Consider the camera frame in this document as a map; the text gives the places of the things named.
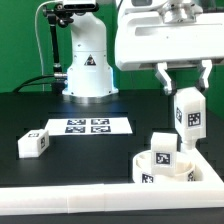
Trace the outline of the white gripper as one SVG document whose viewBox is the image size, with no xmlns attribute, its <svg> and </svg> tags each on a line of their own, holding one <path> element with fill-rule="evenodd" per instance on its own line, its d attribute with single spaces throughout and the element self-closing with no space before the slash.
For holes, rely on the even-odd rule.
<svg viewBox="0 0 224 224">
<path fill-rule="evenodd" d="M 201 61 L 196 88 L 209 88 L 212 61 L 224 59 L 224 13 L 200 14 L 195 23 L 165 24 L 157 12 L 132 13 L 119 22 L 115 38 L 115 64 L 122 71 L 151 69 L 171 95 L 170 67 Z"/>
</svg>

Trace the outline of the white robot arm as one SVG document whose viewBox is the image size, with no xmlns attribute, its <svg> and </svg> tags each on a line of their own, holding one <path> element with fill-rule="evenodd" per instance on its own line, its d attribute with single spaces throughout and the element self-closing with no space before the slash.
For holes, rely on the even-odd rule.
<svg viewBox="0 0 224 224">
<path fill-rule="evenodd" d="M 224 9 L 206 10 L 197 0 L 116 0 L 115 64 L 122 71 L 153 69 L 164 92 L 176 92 L 167 71 L 199 67 L 198 88 L 208 88 L 213 64 L 224 63 Z M 116 93 L 106 59 L 106 28 L 93 13 L 96 0 L 63 0 L 71 20 L 70 97 Z"/>
</svg>

